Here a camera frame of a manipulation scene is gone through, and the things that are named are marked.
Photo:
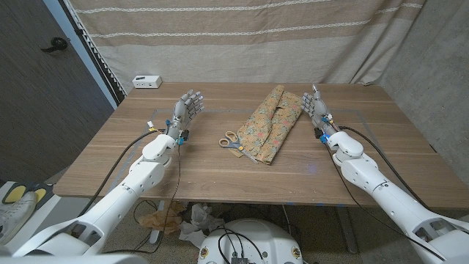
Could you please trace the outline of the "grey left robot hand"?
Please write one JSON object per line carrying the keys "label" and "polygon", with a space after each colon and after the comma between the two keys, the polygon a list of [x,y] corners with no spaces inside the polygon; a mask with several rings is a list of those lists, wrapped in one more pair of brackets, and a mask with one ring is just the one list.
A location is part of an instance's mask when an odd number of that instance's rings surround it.
{"label": "grey left robot hand", "polygon": [[189,90],[175,103],[166,134],[178,139],[183,131],[188,130],[192,119],[203,109],[203,95],[192,89]]}

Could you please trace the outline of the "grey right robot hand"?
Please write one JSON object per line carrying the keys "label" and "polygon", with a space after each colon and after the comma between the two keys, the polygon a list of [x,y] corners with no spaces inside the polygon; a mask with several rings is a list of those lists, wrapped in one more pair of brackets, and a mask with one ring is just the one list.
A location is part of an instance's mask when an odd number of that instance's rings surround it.
{"label": "grey right robot hand", "polygon": [[332,115],[321,99],[320,91],[317,89],[316,84],[312,85],[311,94],[307,92],[303,94],[301,108],[309,115],[315,128],[320,128],[331,133],[336,131],[331,123],[333,120]]}

